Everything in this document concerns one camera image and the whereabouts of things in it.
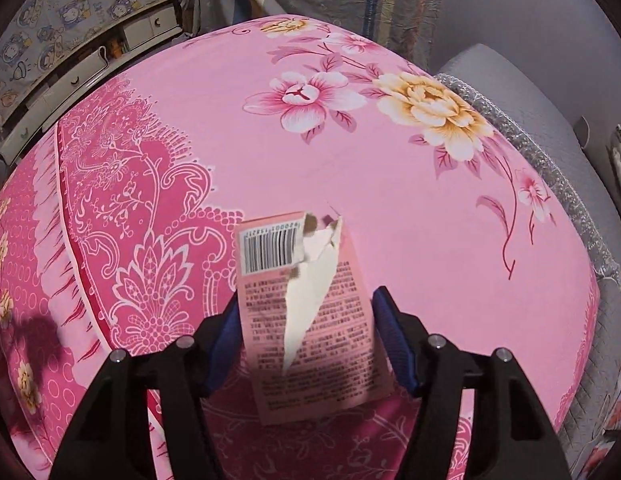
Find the pink torn paper box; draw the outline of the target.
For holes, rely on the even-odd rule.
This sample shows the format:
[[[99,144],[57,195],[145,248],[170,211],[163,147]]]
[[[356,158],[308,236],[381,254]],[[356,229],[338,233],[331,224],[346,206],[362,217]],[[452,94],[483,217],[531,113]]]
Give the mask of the pink torn paper box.
[[[237,227],[239,313],[265,425],[324,417],[393,390],[342,218],[292,212]]]

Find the pink floral table cover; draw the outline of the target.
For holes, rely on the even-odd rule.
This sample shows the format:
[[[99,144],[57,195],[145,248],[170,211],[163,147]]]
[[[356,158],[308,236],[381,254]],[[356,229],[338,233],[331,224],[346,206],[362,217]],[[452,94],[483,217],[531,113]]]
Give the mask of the pink floral table cover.
[[[558,197],[463,101],[372,41],[277,16],[102,84],[0,192],[0,408],[45,479],[108,354],[164,349],[227,304],[244,220],[339,217],[368,289],[458,347],[517,357],[555,426],[599,290]]]

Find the grey bolster pillow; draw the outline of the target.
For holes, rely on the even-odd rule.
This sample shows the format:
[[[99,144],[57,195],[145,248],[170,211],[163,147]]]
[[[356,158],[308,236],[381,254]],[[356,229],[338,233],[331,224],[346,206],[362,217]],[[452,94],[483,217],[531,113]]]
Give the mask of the grey bolster pillow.
[[[595,161],[606,156],[606,143],[601,140],[597,132],[591,128],[588,120],[581,116],[573,125],[573,132],[580,148],[588,160],[595,164]]]

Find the grey quilted sofa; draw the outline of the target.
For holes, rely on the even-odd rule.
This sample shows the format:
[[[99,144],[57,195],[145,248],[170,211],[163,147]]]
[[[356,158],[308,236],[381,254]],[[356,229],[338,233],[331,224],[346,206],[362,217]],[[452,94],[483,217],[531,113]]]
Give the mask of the grey quilted sofa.
[[[559,439],[576,479],[590,479],[612,450],[621,422],[621,219],[572,127],[533,82],[503,56],[476,44],[437,72],[478,107],[557,195],[587,248],[600,300],[585,370],[561,418]]]

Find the white drawer cabinet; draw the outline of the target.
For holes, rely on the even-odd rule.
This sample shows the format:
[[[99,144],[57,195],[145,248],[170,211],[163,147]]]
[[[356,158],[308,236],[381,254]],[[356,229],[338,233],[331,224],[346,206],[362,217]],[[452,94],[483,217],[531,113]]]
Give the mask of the white drawer cabinet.
[[[0,162],[15,164],[39,133],[102,81],[181,34],[178,0],[156,0],[99,30],[15,99],[0,122]]]

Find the cartoon print cloth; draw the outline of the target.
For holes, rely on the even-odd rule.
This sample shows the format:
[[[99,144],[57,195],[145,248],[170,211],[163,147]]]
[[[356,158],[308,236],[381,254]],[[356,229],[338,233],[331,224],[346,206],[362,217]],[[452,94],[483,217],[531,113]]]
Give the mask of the cartoon print cloth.
[[[25,0],[0,36],[0,125],[76,47],[152,1]]]

